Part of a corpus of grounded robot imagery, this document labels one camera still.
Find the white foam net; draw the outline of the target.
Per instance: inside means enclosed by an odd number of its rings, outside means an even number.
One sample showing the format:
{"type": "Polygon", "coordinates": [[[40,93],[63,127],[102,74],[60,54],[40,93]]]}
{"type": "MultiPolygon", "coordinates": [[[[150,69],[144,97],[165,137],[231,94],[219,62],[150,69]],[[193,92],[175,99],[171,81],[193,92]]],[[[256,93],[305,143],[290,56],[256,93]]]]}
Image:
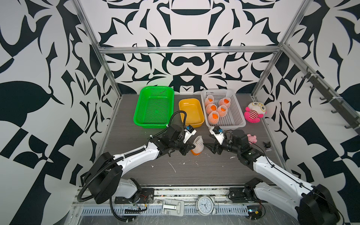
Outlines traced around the white foam net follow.
{"type": "Polygon", "coordinates": [[[199,151],[199,152],[202,152],[202,151],[203,151],[204,145],[203,145],[203,138],[202,138],[202,136],[196,137],[193,143],[194,143],[195,146],[196,146],[193,150],[196,150],[196,151],[199,151]]]}

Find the orange toy fruit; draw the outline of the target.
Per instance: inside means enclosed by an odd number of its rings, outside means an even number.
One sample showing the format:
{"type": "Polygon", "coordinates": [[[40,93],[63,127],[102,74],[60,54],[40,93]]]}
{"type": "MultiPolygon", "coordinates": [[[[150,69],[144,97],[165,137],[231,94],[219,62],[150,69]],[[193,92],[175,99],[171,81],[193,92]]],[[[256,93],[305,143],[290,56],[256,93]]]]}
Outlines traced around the orange toy fruit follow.
{"type": "Polygon", "coordinates": [[[192,154],[197,156],[201,154],[201,151],[191,150],[192,154]]]}

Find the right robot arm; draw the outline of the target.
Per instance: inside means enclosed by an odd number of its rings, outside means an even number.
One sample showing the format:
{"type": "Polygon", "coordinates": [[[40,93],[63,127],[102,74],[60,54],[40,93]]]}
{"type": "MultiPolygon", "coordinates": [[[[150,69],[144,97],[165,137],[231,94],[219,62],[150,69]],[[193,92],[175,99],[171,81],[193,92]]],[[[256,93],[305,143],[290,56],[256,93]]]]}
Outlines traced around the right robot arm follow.
{"type": "Polygon", "coordinates": [[[223,129],[215,126],[210,128],[210,136],[215,142],[205,146],[212,153],[234,153],[243,165],[276,185],[272,188],[261,179],[252,179],[244,186],[244,195],[250,201],[268,202],[293,216],[301,225],[336,225],[345,221],[325,186],[314,186],[276,165],[263,151],[249,144],[243,130],[232,131],[228,139],[223,129]]]}

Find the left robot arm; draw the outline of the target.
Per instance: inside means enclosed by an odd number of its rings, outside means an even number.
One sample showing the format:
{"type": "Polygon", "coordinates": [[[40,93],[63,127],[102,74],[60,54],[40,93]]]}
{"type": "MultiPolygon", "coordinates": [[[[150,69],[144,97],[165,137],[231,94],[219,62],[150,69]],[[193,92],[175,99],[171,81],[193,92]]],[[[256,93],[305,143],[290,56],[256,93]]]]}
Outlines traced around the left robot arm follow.
{"type": "Polygon", "coordinates": [[[124,179],[130,170],[164,155],[171,155],[179,151],[186,155],[195,145],[189,139],[196,134],[196,130],[188,125],[185,127],[168,126],[154,136],[150,136],[145,145],[126,153],[112,155],[103,153],[93,164],[83,178],[83,187],[77,195],[78,202],[91,199],[102,204],[112,197],[120,197],[137,202],[142,194],[142,188],[133,179],[124,179]]]}

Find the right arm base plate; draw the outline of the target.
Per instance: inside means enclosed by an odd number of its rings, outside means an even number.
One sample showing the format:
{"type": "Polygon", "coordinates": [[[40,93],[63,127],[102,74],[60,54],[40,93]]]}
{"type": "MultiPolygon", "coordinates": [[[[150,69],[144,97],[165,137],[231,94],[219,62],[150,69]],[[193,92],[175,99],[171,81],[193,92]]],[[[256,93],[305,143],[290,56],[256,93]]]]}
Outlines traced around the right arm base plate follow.
{"type": "Polygon", "coordinates": [[[252,187],[231,187],[227,197],[233,203],[267,203],[256,196],[252,187]]]}

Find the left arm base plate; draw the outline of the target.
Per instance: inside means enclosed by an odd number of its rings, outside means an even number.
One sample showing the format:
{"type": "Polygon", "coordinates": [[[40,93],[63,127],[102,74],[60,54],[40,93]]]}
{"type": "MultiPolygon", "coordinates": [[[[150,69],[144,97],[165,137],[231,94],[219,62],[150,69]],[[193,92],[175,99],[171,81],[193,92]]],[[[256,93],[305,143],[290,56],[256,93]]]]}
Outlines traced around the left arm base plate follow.
{"type": "Polygon", "coordinates": [[[136,191],[130,198],[116,196],[114,203],[115,204],[150,203],[151,201],[153,201],[154,191],[155,189],[153,188],[143,188],[141,190],[136,191]]]}

